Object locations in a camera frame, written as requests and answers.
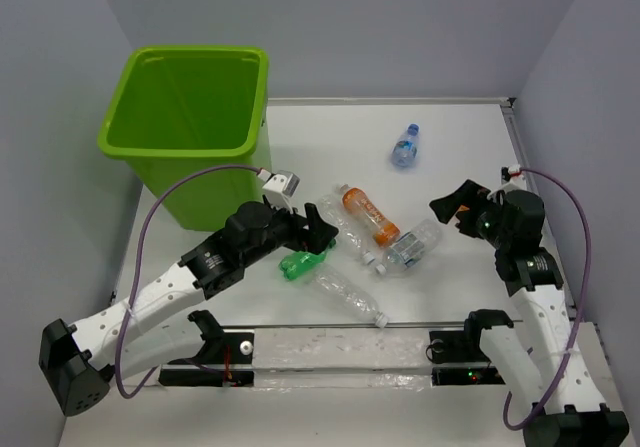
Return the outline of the green crushed plastic bottle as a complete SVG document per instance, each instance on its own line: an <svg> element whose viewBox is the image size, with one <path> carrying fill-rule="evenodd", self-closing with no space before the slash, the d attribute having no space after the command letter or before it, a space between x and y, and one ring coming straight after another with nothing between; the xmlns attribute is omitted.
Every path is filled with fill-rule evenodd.
<svg viewBox="0 0 640 447"><path fill-rule="evenodd" d="M328 247L320 254L296 251L285 256L278 264L279 270L287 281L302 278L319 264L323 263L328 253L336 246L336 240L330 241Z"/></svg>

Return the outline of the clear bottle front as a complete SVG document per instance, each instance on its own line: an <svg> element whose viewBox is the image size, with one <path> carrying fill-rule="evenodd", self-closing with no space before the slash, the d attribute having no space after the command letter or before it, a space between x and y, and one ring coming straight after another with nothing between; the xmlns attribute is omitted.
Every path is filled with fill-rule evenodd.
<svg viewBox="0 0 640 447"><path fill-rule="evenodd" d="M377 301L330 265L321 264L317 267L312 274L312 283L360 323L379 329L387 326L389 318Z"/></svg>

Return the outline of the clear bottle blue label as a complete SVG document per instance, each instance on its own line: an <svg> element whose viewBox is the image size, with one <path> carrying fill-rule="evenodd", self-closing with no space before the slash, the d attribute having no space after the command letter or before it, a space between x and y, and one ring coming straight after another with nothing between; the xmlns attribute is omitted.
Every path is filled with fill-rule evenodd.
<svg viewBox="0 0 640 447"><path fill-rule="evenodd" d="M440 226L425 219L384 249L374 271L380 276L401 275L432 252L441 239Z"/></svg>

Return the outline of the blue cap water bottle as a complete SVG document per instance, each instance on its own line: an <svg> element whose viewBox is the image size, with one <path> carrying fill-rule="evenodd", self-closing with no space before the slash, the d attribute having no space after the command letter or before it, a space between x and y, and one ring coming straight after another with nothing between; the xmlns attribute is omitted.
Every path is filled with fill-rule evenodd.
<svg viewBox="0 0 640 447"><path fill-rule="evenodd" d="M409 168L414 165L419 142L420 128L417 124L410 124L395 143L391 162L398 168Z"/></svg>

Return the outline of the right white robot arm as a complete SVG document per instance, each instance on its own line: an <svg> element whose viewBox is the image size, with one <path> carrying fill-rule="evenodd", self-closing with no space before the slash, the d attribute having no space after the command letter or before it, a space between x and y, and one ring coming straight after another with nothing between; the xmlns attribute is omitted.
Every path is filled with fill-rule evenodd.
<svg viewBox="0 0 640 447"><path fill-rule="evenodd" d="M542 246L543 200L504 183L497 191L465 181L430 202L439 222L487 241L496 271L529 337L522 344L503 311L469 314L460 335L470 358L487 357L509 389L510 403L524 414L508 429L528 446L619 446L630 427L624 412L610 408L576 344L579 320L566 308L564 281L555 258Z"/></svg>

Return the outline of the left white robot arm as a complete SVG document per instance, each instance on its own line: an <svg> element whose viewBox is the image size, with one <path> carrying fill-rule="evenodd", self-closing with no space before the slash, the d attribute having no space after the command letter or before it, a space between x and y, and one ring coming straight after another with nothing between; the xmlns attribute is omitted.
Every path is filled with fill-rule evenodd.
<svg viewBox="0 0 640 447"><path fill-rule="evenodd" d="M240 282L248 267L275 250L320 254L337 234L313 203L298 214L267 202L246 202L220 230L136 290L133 301L122 300L73 323L50 322L42 331L38 365L63 415L79 415L100 402L123 375L132 343L164 330L180 312L195 328L186 342L189 353L201 362L215 359L223 331L197 305Z"/></svg>

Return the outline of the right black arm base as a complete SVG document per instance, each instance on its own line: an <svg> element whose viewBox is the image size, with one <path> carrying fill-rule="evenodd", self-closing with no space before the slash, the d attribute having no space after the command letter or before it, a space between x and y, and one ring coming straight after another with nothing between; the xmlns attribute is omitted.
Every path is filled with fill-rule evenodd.
<svg viewBox="0 0 640 447"><path fill-rule="evenodd" d="M474 347L463 330L432 330L425 348L435 387L504 385L486 355Z"/></svg>

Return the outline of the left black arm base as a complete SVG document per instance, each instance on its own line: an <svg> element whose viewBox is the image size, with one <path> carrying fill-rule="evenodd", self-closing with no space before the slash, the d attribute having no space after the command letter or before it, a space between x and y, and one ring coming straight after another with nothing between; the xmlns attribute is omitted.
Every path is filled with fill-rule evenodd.
<svg viewBox="0 0 640 447"><path fill-rule="evenodd" d="M226 329L219 347L205 347L190 360L176 360L161 367L158 383L164 387L251 387L255 332Z"/></svg>

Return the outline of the green plastic bin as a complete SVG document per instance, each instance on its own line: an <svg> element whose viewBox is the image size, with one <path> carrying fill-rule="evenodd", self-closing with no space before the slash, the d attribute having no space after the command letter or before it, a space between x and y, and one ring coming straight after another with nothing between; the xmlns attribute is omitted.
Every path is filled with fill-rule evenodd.
<svg viewBox="0 0 640 447"><path fill-rule="evenodd" d="M128 59L98 135L186 230L213 232L260 199L251 167L271 166L269 59L247 46L164 45ZM198 178L176 186L184 177Z"/></svg>

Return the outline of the clear crushed bottle white cap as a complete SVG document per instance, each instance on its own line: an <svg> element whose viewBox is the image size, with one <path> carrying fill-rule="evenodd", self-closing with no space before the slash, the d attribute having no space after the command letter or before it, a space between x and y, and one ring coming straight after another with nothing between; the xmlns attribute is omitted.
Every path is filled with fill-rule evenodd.
<svg viewBox="0 0 640 447"><path fill-rule="evenodd" d="M373 248L362 229L342 204L343 185L338 183L330 193L317 202L322 218L338 228L337 242L349 250L350 254L365 266L372 266L376 261Z"/></svg>

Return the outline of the orange drink bottle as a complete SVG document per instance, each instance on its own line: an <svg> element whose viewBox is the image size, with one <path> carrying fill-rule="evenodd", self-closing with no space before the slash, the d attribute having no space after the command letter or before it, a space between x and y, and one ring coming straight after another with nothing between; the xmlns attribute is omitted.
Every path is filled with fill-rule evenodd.
<svg viewBox="0 0 640 447"><path fill-rule="evenodd" d="M400 236L399 228L391 222L359 188L345 184L339 189L345 210L371 235L380 247L392 244Z"/></svg>

